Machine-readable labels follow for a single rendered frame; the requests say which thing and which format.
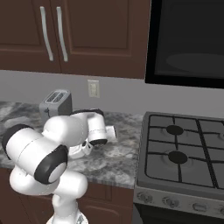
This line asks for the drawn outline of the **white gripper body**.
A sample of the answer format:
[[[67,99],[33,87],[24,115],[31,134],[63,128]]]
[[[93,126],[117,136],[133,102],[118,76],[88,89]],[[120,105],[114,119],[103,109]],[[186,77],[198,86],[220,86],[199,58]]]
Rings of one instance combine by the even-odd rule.
[[[85,156],[88,156],[91,153],[93,148],[94,146],[91,144],[87,144],[85,146],[77,145],[74,147],[70,147],[68,156],[71,159],[83,158]]]

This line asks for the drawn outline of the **grey toaster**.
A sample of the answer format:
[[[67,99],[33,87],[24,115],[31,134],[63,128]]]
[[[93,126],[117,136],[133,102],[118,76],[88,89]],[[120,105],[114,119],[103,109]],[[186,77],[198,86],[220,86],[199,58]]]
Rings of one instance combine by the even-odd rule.
[[[53,116],[69,116],[72,113],[72,95],[69,90],[53,90],[39,105],[42,123]]]

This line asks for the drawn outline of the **brown drawer front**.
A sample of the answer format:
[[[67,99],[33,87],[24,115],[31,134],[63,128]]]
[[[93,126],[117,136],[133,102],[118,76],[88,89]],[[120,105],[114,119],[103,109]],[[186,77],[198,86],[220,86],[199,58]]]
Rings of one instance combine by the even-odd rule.
[[[132,207],[133,194],[133,189],[89,182],[84,198],[121,207]]]

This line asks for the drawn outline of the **grey gas stove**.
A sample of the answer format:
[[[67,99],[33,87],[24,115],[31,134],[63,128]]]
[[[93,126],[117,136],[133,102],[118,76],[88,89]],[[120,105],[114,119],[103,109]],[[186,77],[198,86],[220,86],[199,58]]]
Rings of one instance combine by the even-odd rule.
[[[153,197],[149,204],[139,192]],[[170,208],[163,197],[179,204]],[[206,212],[193,203],[207,205]],[[131,224],[224,224],[224,118],[147,112],[143,117]]]

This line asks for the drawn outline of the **brown cupboard door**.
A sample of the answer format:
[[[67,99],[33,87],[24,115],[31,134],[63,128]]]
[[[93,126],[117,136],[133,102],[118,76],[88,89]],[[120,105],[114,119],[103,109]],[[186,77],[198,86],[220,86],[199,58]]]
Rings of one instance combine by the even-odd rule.
[[[53,215],[52,197],[14,192],[10,174],[10,169],[0,168],[0,224],[46,224]]]
[[[68,62],[60,46],[57,6]],[[51,7],[64,74],[145,76],[151,0],[51,0]]]
[[[131,224],[132,210],[120,206],[82,206],[88,224]]]
[[[53,61],[46,50],[40,6],[45,7]],[[0,0],[0,70],[60,72],[50,0]]]

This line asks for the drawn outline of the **brown lower cupboard door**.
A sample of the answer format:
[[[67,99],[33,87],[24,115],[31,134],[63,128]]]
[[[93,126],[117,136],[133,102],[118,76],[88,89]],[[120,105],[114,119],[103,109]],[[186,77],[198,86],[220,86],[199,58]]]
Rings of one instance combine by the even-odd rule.
[[[53,215],[52,197],[14,192],[10,174],[10,169],[0,168],[0,224],[46,224]]]
[[[88,224],[131,224],[132,210],[120,206],[82,206]]]

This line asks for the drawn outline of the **black microwave oven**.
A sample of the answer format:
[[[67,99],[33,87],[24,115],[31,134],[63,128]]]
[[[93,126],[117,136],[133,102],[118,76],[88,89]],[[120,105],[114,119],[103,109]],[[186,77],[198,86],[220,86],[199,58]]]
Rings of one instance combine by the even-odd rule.
[[[151,0],[144,81],[224,89],[224,0]]]

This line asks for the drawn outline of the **white wall outlet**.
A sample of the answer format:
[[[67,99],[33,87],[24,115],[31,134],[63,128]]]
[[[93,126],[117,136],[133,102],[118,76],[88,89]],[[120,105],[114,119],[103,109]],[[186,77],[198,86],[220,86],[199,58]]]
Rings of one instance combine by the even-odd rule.
[[[100,86],[98,80],[88,80],[88,94],[90,97],[99,98],[100,97]]]

